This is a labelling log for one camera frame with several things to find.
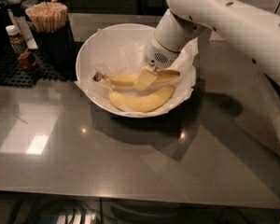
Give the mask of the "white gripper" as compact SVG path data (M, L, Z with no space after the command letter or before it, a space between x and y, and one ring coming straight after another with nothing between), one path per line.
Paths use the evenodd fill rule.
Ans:
M169 68L179 56L179 51L170 51L162 46L152 35L145 44L144 62L158 69ZM137 91L144 91L157 79L157 73L148 67L143 67L138 73L133 87Z

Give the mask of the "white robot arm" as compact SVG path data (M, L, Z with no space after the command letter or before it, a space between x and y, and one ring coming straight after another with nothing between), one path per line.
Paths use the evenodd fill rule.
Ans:
M202 28L216 32L280 87L280 16L237 0L166 0L169 8L146 43L136 83L146 88Z

